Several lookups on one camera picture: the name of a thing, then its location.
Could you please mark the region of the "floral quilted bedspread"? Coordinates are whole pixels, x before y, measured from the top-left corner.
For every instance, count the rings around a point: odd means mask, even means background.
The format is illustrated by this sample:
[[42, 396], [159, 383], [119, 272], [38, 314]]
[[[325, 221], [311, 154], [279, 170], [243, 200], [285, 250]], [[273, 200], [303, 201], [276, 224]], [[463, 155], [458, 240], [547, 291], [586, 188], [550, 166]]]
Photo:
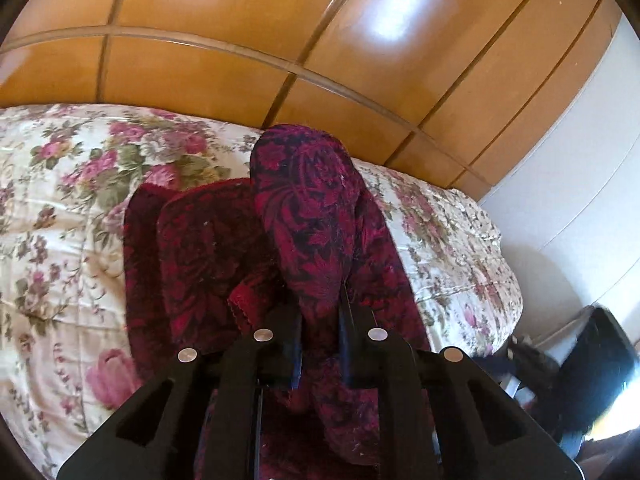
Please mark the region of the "floral quilted bedspread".
[[[36, 471], [63, 463], [134, 391], [122, 222], [144, 182], [244, 178], [257, 130], [100, 104], [1, 113], [1, 414]], [[501, 235], [471, 197], [370, 162], [357, 169], [386, 218], [434, 350], [487, 356], [524, 306]]]

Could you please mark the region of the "black bag on floor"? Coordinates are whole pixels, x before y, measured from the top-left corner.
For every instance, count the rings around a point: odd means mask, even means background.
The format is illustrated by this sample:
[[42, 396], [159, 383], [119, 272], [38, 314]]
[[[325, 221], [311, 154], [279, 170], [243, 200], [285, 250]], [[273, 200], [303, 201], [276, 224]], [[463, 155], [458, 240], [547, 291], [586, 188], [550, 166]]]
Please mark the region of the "black bag on floor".
[[529, 415], [571, 458], [631, 380], [638, 356], [609, 310], [596, 307], [563, 362], [516, 338], [473, 361], [495, 378], [511, 375], [535, 401]]

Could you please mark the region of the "burgundy floral knit garment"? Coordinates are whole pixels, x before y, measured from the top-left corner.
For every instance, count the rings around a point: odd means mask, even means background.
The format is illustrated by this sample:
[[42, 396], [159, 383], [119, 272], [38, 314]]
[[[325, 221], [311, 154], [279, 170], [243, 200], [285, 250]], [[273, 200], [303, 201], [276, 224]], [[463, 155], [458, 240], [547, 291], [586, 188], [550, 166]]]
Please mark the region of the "burgundy floral knit garment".
[[265, 400], [265, 479], [374, 479], [378, 396], [344, 386], [338, 298], [369, 308], [413, 347], [430, 343], [384, 214], [343, 144], [311, 128], [266, 130], [250, 174], [191, 188], [147, 183], [124, 220], [126, 323], [150, 379], [184, 347], [229, 348], [294, 306], [302, 383]]

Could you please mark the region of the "wooden panelled wardrobe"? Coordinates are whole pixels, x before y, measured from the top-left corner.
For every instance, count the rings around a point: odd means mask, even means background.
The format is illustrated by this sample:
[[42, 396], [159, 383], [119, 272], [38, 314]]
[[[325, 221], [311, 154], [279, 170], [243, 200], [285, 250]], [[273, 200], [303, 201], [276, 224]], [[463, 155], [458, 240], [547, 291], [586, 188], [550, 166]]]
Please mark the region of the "wooden panelled wardrobe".
[[614, 0], [26, 0], [1, 37], [1, 102], [308, 125], [479, 198], [621, 20]]

